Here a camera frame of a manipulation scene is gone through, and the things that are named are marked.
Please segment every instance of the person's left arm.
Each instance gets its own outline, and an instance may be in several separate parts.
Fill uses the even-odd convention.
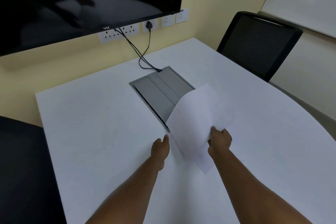
[[[86,224],[143,223],[158,172],[169,154],[169,139],[157,139],[151,156],[100,205]]]

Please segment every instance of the black chair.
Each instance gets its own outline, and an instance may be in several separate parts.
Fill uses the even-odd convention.
[[[269,82],[302,33],[290,22],[238,12],[217,52]]]
[[[66,223],[43,128],[1,116],[0,223]]]

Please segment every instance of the gray cable box lid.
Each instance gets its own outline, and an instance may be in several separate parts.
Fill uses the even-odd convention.
[[[166,128],[166,121],[175,105],[195,89],[169,66],[129,84]]]

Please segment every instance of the person's right arm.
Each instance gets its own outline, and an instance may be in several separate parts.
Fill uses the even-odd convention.
[[[312,224],[285,200],[263,185],[229,150],[226,129],[211,127],[212,157],[241,224]]]

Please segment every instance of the black plug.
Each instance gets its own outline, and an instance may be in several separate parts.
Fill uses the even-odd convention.
[[[149,30],[149,32],[151,31],[151,29],[153,28],[153,24],[148,21],[147,24],[146,24],[146,28]]]

